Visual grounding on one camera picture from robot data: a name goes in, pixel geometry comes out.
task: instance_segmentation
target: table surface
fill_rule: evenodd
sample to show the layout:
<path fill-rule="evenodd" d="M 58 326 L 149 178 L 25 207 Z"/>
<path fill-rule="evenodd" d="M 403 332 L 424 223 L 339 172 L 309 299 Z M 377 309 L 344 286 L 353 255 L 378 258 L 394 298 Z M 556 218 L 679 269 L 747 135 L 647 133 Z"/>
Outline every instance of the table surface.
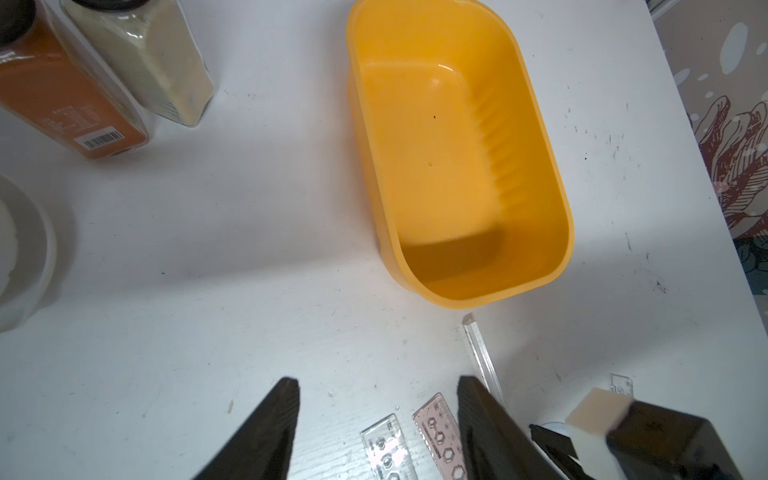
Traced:
<path fill-rule="evenodd" d="M 0 117 L 0 171 L 54 219 L 45 305 L 0 335 L 0 477 L 190 478 L 282 376 L 291 478 L 371 478 L 359 433 L 455 412 L 475 371 L 376 249 L 346 102 L 350 0 L 182 0 L 218 85 L 200 126 L 89 164 Z M 711 420 L 746 478 L 768 340 L 641 0 L 488 0 L 525 56 L 574 214 L 560 278 L 475 309 L 508 410 L 562 421 L 609 373 Z"/>

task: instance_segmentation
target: clear acrylic stick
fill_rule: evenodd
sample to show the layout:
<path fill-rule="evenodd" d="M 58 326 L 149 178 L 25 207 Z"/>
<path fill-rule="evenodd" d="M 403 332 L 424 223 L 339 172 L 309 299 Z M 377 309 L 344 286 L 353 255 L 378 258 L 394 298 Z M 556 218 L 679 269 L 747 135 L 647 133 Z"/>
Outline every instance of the clear acrylic stick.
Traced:
<path fill-rule="evenodd" d="M 464 317 L 462 325 L 464 326 L 464 331 L 469 340 L 469 346 L 472 348 L 472 353 L 475 355 L 475 361 L 480 370 L 480 380 L 493 398 L 496 399 L 496 402 L 506 410 L 507 406 L 504 404 L 502 386 L 498 383 L 496 370 L 493 368 L 491 356 L 488 354 L 488 349 L 485 347 L 485 341 L 482 339 L 482 334 L 480 333 L 478 323 L 475 321 L 475 317 L 471 313 L 468 314 Z"/>

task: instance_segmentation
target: jar lid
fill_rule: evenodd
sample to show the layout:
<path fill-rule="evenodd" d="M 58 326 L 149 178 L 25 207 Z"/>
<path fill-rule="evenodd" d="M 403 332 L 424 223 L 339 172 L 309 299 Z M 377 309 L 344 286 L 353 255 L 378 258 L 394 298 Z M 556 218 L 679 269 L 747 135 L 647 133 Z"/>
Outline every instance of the jar lid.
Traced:
<path fill-rule="evenodd" d="M 27 33 L 35 23 L 35 0 L 0 0 L 0 47 Z"/>
<path fill-rule="evenodd" d="M 149 0 L 72 0 L 74 3 L 100 12 L 125 12 L 139 8 Z"/>

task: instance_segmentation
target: floral wallpaper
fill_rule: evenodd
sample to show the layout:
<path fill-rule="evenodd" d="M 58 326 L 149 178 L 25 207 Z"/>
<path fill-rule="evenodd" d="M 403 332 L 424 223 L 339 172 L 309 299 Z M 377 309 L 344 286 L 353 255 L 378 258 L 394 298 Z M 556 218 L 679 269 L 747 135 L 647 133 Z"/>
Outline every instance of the floral wallpaper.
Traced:
<path fill-rule="evenodd" d="M 681 0 L 655 24 L 750 287 L 768 295 L 768 2 Z"/>

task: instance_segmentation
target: barcode label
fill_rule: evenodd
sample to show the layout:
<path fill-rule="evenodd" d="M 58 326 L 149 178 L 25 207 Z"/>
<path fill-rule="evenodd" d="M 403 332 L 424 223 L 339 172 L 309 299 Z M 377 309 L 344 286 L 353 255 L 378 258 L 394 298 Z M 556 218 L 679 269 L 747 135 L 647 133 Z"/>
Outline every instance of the barcode label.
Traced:
<path fill-rule="evenodd" d="M 124 138 L 123 134 L 115 127 L 106 127 L 101 130 L 92 131 L 90 134 L 83 135 L 82 137 L 77 137 L 74 141 L 78 142 L 83 148 L 87 148 L 88 151 L 91 151 Z"/>

